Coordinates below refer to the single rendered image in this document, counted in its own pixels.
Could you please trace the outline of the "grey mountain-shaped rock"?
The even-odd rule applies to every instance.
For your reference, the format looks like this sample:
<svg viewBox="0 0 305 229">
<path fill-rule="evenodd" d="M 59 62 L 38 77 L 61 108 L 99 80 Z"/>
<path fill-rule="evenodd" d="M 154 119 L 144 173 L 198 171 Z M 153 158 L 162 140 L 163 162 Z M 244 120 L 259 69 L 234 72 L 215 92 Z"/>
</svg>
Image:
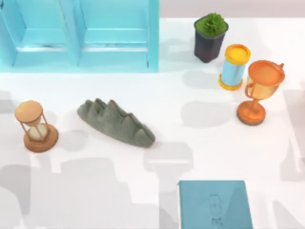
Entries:
<svg viewBox="0 0 305 229">
<path fill-rule="evenodd" d="M 105 103 L 97 98 L 86 100 L 77 110 L 78 116 L 95 130 L 120 142 L 149 148 L 155 135 L 133 113 L 124 111 L 114 100 Z"/>
</svg>

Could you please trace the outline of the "light blue rack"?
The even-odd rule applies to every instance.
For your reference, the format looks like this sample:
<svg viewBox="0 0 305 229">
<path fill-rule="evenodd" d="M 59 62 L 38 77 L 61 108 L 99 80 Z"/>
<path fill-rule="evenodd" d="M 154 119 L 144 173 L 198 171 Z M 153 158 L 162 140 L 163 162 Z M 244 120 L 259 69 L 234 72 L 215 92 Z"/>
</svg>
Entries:
<svg viewBox="0 0 305 229">
<path fill-rule="evenodd" d="M 159 69 L 159 0 L 0 0 L 0 73 Z"/>
</svg>

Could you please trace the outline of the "dark plant pot with greenery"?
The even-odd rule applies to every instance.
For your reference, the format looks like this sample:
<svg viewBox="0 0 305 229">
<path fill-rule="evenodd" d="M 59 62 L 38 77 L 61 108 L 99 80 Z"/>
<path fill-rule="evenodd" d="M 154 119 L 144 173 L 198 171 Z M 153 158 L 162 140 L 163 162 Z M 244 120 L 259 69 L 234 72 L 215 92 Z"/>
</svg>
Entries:
<svg viewBox="0 0 305 229">
<path fill-rule="evenodd" d="M 194 54 L 204 63 L 209 63 L 219 55 L 228 24 L 218 13 L 209 13 L 194 23 Z"/>
</svg>

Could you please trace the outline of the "blue can with yellow ends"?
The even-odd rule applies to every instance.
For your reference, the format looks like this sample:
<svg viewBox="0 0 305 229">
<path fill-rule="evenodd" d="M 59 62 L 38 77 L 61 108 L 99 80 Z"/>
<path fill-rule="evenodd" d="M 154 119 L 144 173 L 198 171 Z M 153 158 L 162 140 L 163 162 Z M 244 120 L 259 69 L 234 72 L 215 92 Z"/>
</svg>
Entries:
<svg viewBox="0 0 305 229">
<path fill-rule="evenodd" d="M 244 70 L 251 57 L 251 51 L 242 44 L 231 44 L 225 49 L 224 57 L 219 84 L 229 91 L 238 90 L 243 84 Z"/>
</svg>

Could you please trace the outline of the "teal book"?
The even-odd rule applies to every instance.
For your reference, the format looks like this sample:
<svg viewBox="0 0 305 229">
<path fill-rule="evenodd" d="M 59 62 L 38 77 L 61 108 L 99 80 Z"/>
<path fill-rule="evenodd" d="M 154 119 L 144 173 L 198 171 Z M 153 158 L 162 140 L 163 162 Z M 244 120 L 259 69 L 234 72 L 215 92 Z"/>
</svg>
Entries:
<svg viewBox="0 0 305 229">
<path fill-rule="evenodd" d="M 243 180 L 181 180 L 179 229 L 254 229 Z"/>
</svg>

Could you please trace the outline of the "orange trophy cup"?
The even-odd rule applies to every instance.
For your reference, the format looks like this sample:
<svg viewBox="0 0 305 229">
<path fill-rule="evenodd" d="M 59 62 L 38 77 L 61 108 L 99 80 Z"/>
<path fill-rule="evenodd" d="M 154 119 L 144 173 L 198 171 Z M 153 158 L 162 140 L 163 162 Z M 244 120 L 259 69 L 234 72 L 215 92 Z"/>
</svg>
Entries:
<svg viewBox="0 0 305 229">
<path fill-rule="evenodd" d="M 285 79 L 284 64 L 258 60 L 248 67 L 245 95 L 249 98 L 241 102 L 236 111 L 238 119 L 249 126 L 260 125 L 266 116 L 265 108 L 259 103 L 270 98 Z"/>
</svg>

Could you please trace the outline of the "wooden hourglass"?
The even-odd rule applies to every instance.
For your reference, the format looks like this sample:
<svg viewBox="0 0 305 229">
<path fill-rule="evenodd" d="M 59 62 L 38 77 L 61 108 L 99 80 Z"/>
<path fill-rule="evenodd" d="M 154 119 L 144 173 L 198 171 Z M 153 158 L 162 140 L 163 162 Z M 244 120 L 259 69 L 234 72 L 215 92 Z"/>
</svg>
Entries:
<svg viewBox="0 0 305 229">
<path fill-rule="evenodd" d="M 59 133 L 47 122 L 39 102 L 22 102 L 16 107 L 14 116 L 25 132 L 23 142 L 28 150 L 42 153 L 56 145 Z"/>
</svg>

